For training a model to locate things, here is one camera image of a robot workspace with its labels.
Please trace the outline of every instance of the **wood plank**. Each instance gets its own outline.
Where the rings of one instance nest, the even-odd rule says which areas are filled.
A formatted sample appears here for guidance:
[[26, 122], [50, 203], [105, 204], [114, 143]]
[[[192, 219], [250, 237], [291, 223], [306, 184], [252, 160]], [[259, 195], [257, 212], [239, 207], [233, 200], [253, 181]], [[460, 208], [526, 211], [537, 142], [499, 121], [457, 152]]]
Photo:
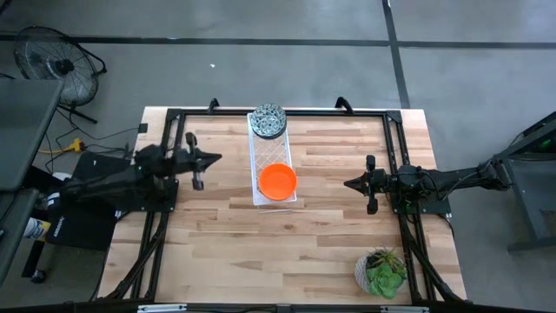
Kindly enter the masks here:
[[[137, 150], [160, 143], [166, 110], [145, 108], [142, 122], [149, 124], [149, 131], [138, 135]], [[423, 111], [401, 114], [412, 163], [435, 168]], [[204, 191], [191, 188], [189, 173], [178, 176], [182, 183], [169, 219], [157, 302], [410, 302], [407, 283], [395, 299], [386, 300], [369, 295], [354, 280], [355, 263], [369, 251], [394, 248], [402, 256], [397, 217], [386, 197], [377, 196], [379, 211], [369, 216], [367, 199], [343, 186], [363, 173], [368, 154], [389, 172], [380, 119], [289, 117], [298, 201], [263, 207], [252, 200], [246, 117], [188, 117], [186, 131], [197, 135], [200, 149], [222, 153], [223, 158], [204, 173]], [[395, 136], [394, 141], [399, 158]], [[291, 212], [259, 213], [274, 209]], [[114, 289], [136, 260], [144, 220], [145, 215], [136, 212], [117, 224], [99, 296]], [[465, 296], [446, 222], [424, 216], [423, 225], [431, 262], [453, 290]], [[422, 269], [415, 269], [423, 293]]]

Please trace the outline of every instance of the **potted plant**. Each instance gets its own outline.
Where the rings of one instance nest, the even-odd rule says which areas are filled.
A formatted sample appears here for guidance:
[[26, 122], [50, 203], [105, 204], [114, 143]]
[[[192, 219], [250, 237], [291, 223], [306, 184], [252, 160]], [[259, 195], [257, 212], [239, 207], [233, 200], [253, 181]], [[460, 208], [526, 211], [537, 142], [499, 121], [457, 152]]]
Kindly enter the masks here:
[[385, 248], [359, 259], [355, 265], [355, 279], [366, 292], [392, 299], [406, 281], [407, 270], [394, 249]]

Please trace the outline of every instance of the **plant pot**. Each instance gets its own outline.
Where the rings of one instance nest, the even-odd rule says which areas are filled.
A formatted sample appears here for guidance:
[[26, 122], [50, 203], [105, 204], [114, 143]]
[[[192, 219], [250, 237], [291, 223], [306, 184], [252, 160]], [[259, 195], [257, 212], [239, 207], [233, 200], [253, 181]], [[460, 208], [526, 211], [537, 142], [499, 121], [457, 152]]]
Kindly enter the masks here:
[[[362, 256], [359, 258], [359, 260], [357, 260], [357, 263], [355, 264], [355, 281], [357, 282], [357, 284], [359, 285], [359, 287], [361, 287], [365, 292], [367, 292], [368, 294], [370, 294], [371, 292], [369, 291], [369, 287], [371, 285], [371, 282], [369, 282], [368, 278], [367, 278], [367, 258], [370, 256], [374, 256], [377, 253], [382, 252], [383, 250], [377, 250], [373, 253], [367, 253], [366, 255]], [[400, 287], [398, 287], [398, 291], [400, 290], [400, 288], [406, 283], [406, 280], [404, 280], [404, 282], [400, 285]]]

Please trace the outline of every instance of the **orange bowl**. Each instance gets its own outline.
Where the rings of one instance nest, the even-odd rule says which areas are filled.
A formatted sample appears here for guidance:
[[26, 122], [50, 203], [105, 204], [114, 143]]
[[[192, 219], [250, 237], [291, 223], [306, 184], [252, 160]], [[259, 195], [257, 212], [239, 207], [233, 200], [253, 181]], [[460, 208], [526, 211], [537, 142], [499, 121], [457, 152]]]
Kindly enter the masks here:
[[294, 170], [284, 163], [273, 163], [264, 168], [259, 175], [259, 189], [270, 200], [288, 199], [297, 187]]

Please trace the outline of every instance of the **gray floor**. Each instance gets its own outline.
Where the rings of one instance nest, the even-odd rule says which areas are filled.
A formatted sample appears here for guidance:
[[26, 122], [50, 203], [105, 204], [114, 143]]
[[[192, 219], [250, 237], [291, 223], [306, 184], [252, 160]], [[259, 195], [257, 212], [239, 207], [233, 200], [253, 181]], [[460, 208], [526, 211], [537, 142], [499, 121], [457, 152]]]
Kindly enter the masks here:
[[[550, 0], [391, 0], [399, 39], [445, 41], [556, 40]], [[16, 0], [0, 30], [29, 24], [72, 35], [386, 39], [378, 0]], [[146, 105], [276, 102], [330, 106], [345, 96], [356, 107], [399, 108], [388, 48], [90, 44], [107, 62], [94, 102], [83, 108], [97, 136], [136, 126]], [[424, 109], [441, 170], [474, 166], [505, 148], [515, 134], [552, 112], [556, 50], [403, 49], [412, 108]], [[0, 44], [0, 71], [18, 75], [11, 43]], [[57, 117], [49, 134], [69, 128]], [[135, 136], [103, 144], [133, 144]], [[36, 165], [47, 159], [39, 156]], [[67, 156], [55, 168], [71, 172]], [[510, 192], [462, 190], [450, 196], [461, 270], [476, 303], [537, 310], [556, 307], [556, 250], [509, 255], [524, 224]], [[23, 243], [0, 306], [88, 300], [103, 254], [49, 248], [50, 278], [18, 277], [29, 251]]]

